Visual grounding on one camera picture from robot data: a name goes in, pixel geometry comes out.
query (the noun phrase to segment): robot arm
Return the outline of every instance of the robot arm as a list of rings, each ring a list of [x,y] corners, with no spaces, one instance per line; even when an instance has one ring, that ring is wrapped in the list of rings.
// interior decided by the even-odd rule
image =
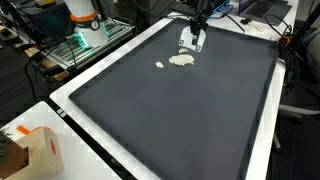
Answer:
[[[193,34],[192,45],[197,45],[201,29],[206,30],[208,17],[214,9],[214,0],[187,0],[185,3],[194,8],[196,15],[190,19],[190,29]]]

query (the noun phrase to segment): desk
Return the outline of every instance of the desk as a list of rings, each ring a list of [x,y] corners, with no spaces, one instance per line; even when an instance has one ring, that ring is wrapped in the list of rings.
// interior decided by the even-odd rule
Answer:
[[[285,21],[293,25],[295,14],[297,11],[298,0],[291,0],[289,1],[289,4],[293,7],[289,12],[288,17],[285,18]],[[232,17],[237,22],[239,22],[241,19],[240,17],[236,16]],[[103,58],[94,66],[92,66],[91,68],[80,74],[78,77],[74,78],[69,83],[65,84],[60,89],[58,89],[50,95],[50,98],[55,103],[57,103],[72,119],[75,120],[76,123],[78,123],[82,128],[84,128],[84,130],[88,134],[94,137],[95,140],[98,143],[100,143],[106,151],[108,151],[115,159],[117,159],[128,171],[130,171],[139,180],[150,180],[159,178],[155,174],[153,174],[148,168],[146,168],[141,162],[139,162],[134,156],[129,154],[110,135],[108,135],[106,132],[104,132],[104,130],[98,127],[90,118],[88,118],[84,112],[82,112],[70,101],[68,96],[81,85],[89,81],[91,78],[93,78],[101,71],[103,71],[105,68],[113,64],[126,53],[130,52],[132,49],[141,44],[154,33],[162,29],[169,22],[171,22],[171,19],[160,20],[155,25],[150,27],[148,30],[144,31],[139,36],[123,45],[121,48],[117,49],[107,57]],[[268,27],[268,25],[258,22],[253,23],[264,25],[266,30],[270,30],[270,27]],[[242,33],[239,27],[233,24],[233,22],[230,21],[228,18],[212,21],[210,20],[209,25]],[[277,28],[282,31],[285,29],[283,25],[280,25]],[[267,36],[259,34],[255,36],[262,37],[264,39],[270,39],[269,35]],[[285,67],[283,66],[281,61],[278,61],[272,77],[272,81],[265,103],[265,108],[263,110],[259,130],[257,132],[256,141],[253,147],[253,153],[247,172],[247,180],[263,180],[266,177],[284,74]]]
[[[45,102],[36,104],[4,126],[13,140],[23,136],[16,130],[19,125],[30,130],[46,126],[57,133],[64,171],[53,180],[121,179]]]

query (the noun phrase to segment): black cable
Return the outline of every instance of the black cable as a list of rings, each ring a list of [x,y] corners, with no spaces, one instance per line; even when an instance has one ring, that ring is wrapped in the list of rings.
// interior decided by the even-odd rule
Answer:
[[[281,22],[283,22],[286,25],[286,28],[282,33],[280,33],[278,30],[276,30],[273,27],[272,24],[270,24],[268,20],[269,16],[279,19]],[[301,60],[303,62],[306,62],[306,61],[303,58],[301,58],[299,54],[295,52],[289,44],[293,36],[292,26],[288,25],[283,19],[273,14],[267,14],[265,16],[265,20],[267,24],[280,36],[280,39],[278,40],[280,58],[282,58],[286,64],[286,73],[285,73],[285,82],[284,82],[286,85],[286,89],[285,89],[286,92],[284,91],[284,93],[289,94],[292,91],[294,91],[294,89],[296,88],[296,84],[300,76],[300,68],[299,68],[298,60]]]
[[[312,59],[312,61],[313,61],[313,63],[314,63],[314,66],[315,66],[315,68],[317,68],[318,67],[318,63],[317,63],[317,61],[314,59],[314,57],[313,57],[313,55],[311,54],[311,52],[309,51],[309,48],[307,47],[307,45],[302,41],[302,45],[303,45],[303,47],[306,49],[306,51],[307,51],[307,53],[309,54],[309,56],[311,57],[311,59]]]
[[[107,20],[107,17],[104,14],[104,8],[102,7],[100,0],[95,0],[94,2],[96,3],[97,9],[100,11],[102,21]]]
[[[244,33],[246,32],[241,26],[240,24],[238,24],[232,17],[230,17],[228,14],[226,15],[229,19],[231,19],[231,21],[233,21]]]
[[[157,2],[154,3],[153,7],[150,8],[150,9],[145,9],[144,7],[142,7],[142,6],[138,3],[137,0],[134,0],[134,2],[135,2],[135,4],[136,4],[137,8],[140,9],[141,11],[151,12],[151,11],[158,5],[158,3],[160,2],[160,0],[157,0]]]
[[[68,32],[70,30],[70,27],[72,27],[72,21],[70,20],[69,23],[68,23],[68,28],[66,30],[66,33],[64,35],[64,37],[57,37],[57,36],[54,36],[54,35],[51,35],[51,34],[48,34],[48,33],[45,33],[43,32],[42,30],[40,30],[37,26],[35,26],[34,24],[32,24],[31,22],[29,23],[36,31],[38,31],[39,33],[43,34],[43,35],[46,35],[47,37],[49,38],[52,38],[54,41],[52,42],[46,42],[47,44],[55,44],[55,43],[60,43],[61,41],[65,41],[67,35],[68,35]]]
[[[73,66],[74,66],[74,68],[75,68],[76,75],[78,75],[78,66],[77,66],[76,57],[75,57],[75,55],[74,55],[74,52],[73,52],[73,50],[72,50],[72,48],[71,48],[70,44],[69,44],[68,42],[66,42],[66,44],[67,44],[67,46],[69,47],[69,49],[70,49],[70,51],[71,51],[71,53],[72,53],[73,63],[74,63],[74,65],[73,65]]]
[[[131,25],[128,25],[128,24],[119,24],[119,23],[117,23],[115,20],[114,20],[114,18],[111,16],[111,11],[110,11],[110,8],[109,8],[109,4],[107,3],[107,2],[105,2],[105,1],[102,1],[106,6],[107,6],[107,8],[108,8],[108,12],[106,12],[108,15],[109,15],[109,18],[111,19],[111,21],[115,24],[115,25],[122,25],[122,26],[130,26],[130,27],[132,27]]]
[[[15,19],[13,19],[13,24],[14,24],[14,28],[16,28],[16,32],[17,32],[17,36],[18,36],[18,40],[19,42],[21,43],[21,39],[20,39],[20,32],[19,32],[19,29],[18,29],[18,26],[17,26],[17,22]]]
[[[279,36],[283,37],[283,36],[284,36],[284,33],[286,32],[286,29],[285,29],[285,31],[281,34],[281,33],[280,33],[278,30],[276,30],[276,29],[272,26],[272,24],[269,22],[268,16],[272,16],[272,17],[274,17],[274,18],[279,19],[280,21],[282,21],[282,22],[286,25],[286,29],[289,29],[290,33],[292,34],[292,26],[288,25],[283,19],[281,19],[281,18],[279,18],[278,16],[275,16],[275,15],[273,15],[273,14],[266,14],[266,15],[264,16],[264,19],[266,20],[267,24],[268,24]]]
[[[161,11],[159,14],[156,15],[151,15],[151,16],[160,16],[162,15],[164,12],[166,12],[171,6],[172,4],[174,4],[176,1],[172,1],[166,8],[163,9],[163,11]]]
[[[61,43],[53,46],[52,49],[49,50],[49,52],[38,62],[38,65],[37,65],[37,67],[36,67],[36,69],[35,69],[34,77],[35,77],[36,84],[39,86],[39,88],[40,88],[43,92],[46,92],[46,91],[42,89],[42,87],[41,87],[40,84],[39,84],[38,78],[37,78],[37,77],[38,77],[38,71],[39,71],[40,65],[41,65],[42,62],[49,56],[49,54],[51,54],[54,50],[56,50],[60,45],[61,45]]]
[[[26,64],[24,65],[24,73],[25,73],[25,75],[27,76],[27,79],[28,79],[28,81],[29,81],[29,83],[30,83],[30,85],[31,85],[32,97],[33,97],[33,100],[34,100],[35,102],[38,102],[38,100],[37,100],[37,97],[36,97],[36,93],[35,93],[35,89],[34,89],[33,82],[32,82],[32,80],[31,80],[31,77],[30,77],[29,73],[28,73],[28,65],[29,65],[29,63],[31,62],[31,60],[32,60],[34,57],[38,56],[41,52],[42,52],[42,51],[40,50],[40,51],[36,52],[35,54],[33,54],[33,55],[28,59],[28,61],[26,62]]]

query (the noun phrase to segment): black table surface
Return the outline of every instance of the black table surface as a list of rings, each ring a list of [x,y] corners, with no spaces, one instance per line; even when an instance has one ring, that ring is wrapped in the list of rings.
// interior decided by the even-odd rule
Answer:
[[[162,179],[244,178],[276,43],[209,27],[194,65],[178,67],[168,59],[187,25],[173,20],[70,98]]]

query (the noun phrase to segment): cardboard box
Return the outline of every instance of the cardboard box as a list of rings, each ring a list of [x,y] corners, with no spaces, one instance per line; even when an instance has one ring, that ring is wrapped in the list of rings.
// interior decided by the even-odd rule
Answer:
[[[39,128],[16,141],[29,149],[29,165],[6,180],[49,180],[63,171],[57,135]]]

